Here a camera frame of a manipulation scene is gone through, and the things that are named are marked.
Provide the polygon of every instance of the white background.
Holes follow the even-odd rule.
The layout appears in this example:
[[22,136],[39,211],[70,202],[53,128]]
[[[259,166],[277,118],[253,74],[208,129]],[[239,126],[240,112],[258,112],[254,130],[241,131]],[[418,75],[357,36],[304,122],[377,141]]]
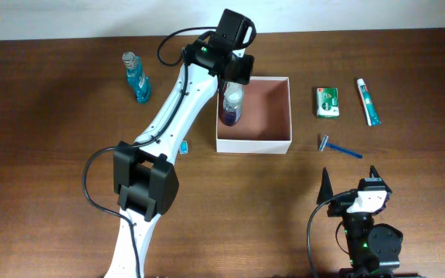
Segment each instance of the white background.
[[224,8],[258,32],[445,27],[445,0],[0,0],[0,39],[167,35]]

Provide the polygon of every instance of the bottle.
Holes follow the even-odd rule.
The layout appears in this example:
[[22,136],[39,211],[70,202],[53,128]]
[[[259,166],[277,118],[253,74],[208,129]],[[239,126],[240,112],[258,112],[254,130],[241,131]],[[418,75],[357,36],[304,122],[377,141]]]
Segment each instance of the bottle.
[[123,54],[124,66],[127,68],[128,84],[133,88],[138,103],[146,103],[151,96],[151,83],[145,76],[140,57],[132,52]]
[[238,83],[228,82],[222,101],[221,121],[231,127],[235,125],[243,112],[243,86]]

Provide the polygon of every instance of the blue bottle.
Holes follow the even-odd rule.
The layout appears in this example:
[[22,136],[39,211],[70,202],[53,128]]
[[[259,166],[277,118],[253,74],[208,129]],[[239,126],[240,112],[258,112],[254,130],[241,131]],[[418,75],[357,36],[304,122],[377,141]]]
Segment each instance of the blue bottle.
[[131,52],[123,54],[124,66],[127,68],[128,84],[133,88],[138,103],[146,103],[151,96],[151,83],[145,76],[140,57]]

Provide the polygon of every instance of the toothpaste tube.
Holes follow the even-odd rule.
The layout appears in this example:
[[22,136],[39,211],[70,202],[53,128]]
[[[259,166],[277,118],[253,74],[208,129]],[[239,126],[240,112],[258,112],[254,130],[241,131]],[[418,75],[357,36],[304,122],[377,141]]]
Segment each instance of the toothpaste tube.
[[374,103],[372,102],[372,98],[367,90],[365,81],[363,81],[363,79],[359,79],[356,80],[356,83],[358,84],[358,91],[360,93],[360,97],[362,98],[363,108],[365,109],[367,124],[369,124],[369,126],[380,124],[379,117],[375,112]]

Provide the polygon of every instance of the green and white package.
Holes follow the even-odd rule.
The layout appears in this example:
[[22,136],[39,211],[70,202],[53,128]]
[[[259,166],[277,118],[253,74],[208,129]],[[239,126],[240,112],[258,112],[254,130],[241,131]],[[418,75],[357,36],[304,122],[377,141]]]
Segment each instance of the green and white package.
[[317,88],[317,117],[339,117],[337,88]]

